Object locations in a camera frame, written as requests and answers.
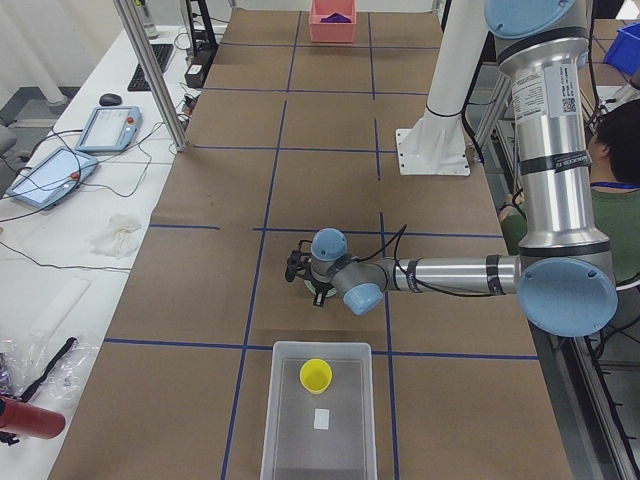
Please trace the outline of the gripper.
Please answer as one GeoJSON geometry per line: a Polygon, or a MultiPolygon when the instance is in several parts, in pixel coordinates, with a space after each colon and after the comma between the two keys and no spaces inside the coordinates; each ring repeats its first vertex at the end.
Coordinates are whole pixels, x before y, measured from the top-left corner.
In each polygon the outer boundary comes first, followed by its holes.
{"type": "Polygon", "coordinates": [[[314,306],[323,306],[326,296],[336,295],[335,287],[327,280],[325,276],[317,274],[313,270],[311,270],[309,273],[308,280],[312,281],[316,288],[316,294],[313,300],[314,306]],[[325,293],[324,292],[317,293],[318,289],[325,290],[325,293]]]}

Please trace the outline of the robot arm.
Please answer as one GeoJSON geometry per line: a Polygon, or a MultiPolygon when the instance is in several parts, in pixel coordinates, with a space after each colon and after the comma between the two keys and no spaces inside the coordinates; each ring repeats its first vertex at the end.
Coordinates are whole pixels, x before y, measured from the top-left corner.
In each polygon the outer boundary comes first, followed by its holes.
{"type": "Polygon", "coordinates": [[[495,38],[511,85],[527,232],[514,256],[366,261],[344,234],[318,231],[287,277],[335,291],[357,315],[387,291],[461,296],[514,293],[540,329],[580,337],[602,329],[618,297],[608,237],[594,223],[578,71],[588,50],[587,1],[455,1],[424,115],[396,133],[404,175],[458,175],[466,166],[463,112],[485,40],[495,38]]]}

